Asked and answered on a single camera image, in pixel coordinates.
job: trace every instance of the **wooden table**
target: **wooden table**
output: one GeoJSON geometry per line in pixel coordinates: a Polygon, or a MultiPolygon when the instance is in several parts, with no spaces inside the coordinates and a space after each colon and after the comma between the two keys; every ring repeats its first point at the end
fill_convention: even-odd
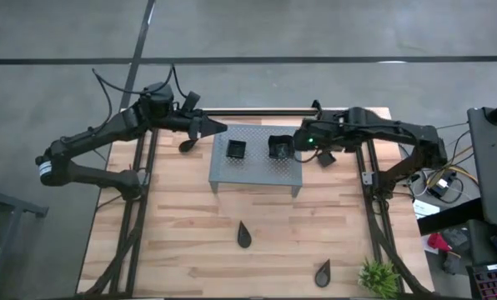
{"type": "MultiPolygon", "coordinates": [[[[390,118],[388,108],[371,108],[390,118]]],[[[225,123],[298,126],[301,117],[221,117],[225,123]]],[[[304,185],[297,198],[288,187],[223,184],[214,195],[208,184],[213,137],[192,152],[178,153],[187,134],[159,133],[151,190],[139,254],[135,297],[357,297],[365,258],[373,259],[371,239],[354,154],[336,153],[337,162],[322,169],[303,165],[304,185]],[[253,242],[236,242],[239,220],[253,242]],[[314,274],[331,260],[332,281],[325,288],[314,274]]],[[[136,142],[115,142],[108,170],[121,171],[133,161],[136,142]]],[[[380,169],[400,159],[396,143],[375,141],[380,169]]],[[[144,159],[147,156],[144,147],[144,159]]],[[[303,153],[303,158],[311,155],[303,153]]],[[[365,150],[366,166],[369,155],[365,150]]],[[[117,191],[105,189],[99,203],[117,191]]],[[[89,288],[114,256],[123,217],[123,200],[96,214],[78,292],[89,288]]],[[[433,289],[410,199],[390,200],[397,251],[410,271],[433,289]]],[[[120,287],[126,282],[123,266],[120,287]]]]}

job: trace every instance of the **small potted plant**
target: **small potted plant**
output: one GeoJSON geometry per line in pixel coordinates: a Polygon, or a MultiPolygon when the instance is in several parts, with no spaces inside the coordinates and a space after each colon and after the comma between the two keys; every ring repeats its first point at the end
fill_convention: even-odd
{"type": "Polygon", "coordinates": [[[399,291],[397,278],[399,278],[399,274],[393,272],[393,263],[370,262],[366,258],[359,271],[358,283],[378,297],[396,298],[399,291]]]}

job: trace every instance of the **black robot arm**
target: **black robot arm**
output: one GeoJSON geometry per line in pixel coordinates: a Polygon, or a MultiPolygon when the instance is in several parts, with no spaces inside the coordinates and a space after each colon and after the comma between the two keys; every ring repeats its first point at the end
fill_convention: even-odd
{"type": "Polygon", "coordinates": [[[395,184],[422,168],[440,168],[447,163],[444,143],[433,126],[420,126],[392,121],[377,116],[370,110],[352,107],[347,110],[318,110],[315,117],[307,117],[294,134],[294,147],[299,151],[355,152],[362,143],[378,138],[386,141],[414,145],[409,157],[387,171],[372,174],[376,196],[392,197],[395,184]]]}
{"type": "Polygon", "coordinates": [[[101,188],[114,187],[126,200],[139,198],[142,188],[135,171],[109,172],[82,167],[71,159],[115,141],[140,138],[152,128],[187,132],[190,139],[227,130],[226,125],[209,119],[202,110],[194,109],[199,99],[194,92],[188,94],[182,108],[175,105],[168,84],[156,92],[146,93],[160,85],[161,82],[145,88],[134,105],[115,114],[101,126],[52,142],[45,153],[36,158],[41,182],[47,186],[75,182],[95,184],[101,188]]]}

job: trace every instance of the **concrete floor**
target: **concrete floor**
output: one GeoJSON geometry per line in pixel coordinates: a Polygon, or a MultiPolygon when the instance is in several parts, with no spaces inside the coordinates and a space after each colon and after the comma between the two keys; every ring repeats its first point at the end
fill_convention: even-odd
{"type": "MultiPolygon", "coordinates": [[[[146,3],[0,1],[0,58],[131,58],[146,3]]],[[[279,55],[497,55],[497,0],[164,0],[143,50],[144,57],[279,55]]],[[[23,219],[0,299],[70,296],[76,287],[98,188],[44,187],[33,161],[54,139],[105,118],[91,68],[119,86],[129,70],[0,66],[0,191],[50,207],[44,220],[23,219]]],[[[163,80],[167,70],[140,66],[134,87],[163,80]]],[[[208,108],[307,107],[317,98],[326,107],[384,106],[393,118],[443,126],[465,121],[468,108],[497,105],[497,62],[180,66],[178,75],[208,108]]],[[[118,108],[121,95],[110,94],[118,108]]],[[[451,141],[464,130],[440,134],[451,141]]],[[[105,167],[94,153],[76,162],[105,167]]],[[[472,160],[463,166],[475,173],[472,160]]],[[[466,277],[429,260],[438,292],[469,296],[466,277]]]]}

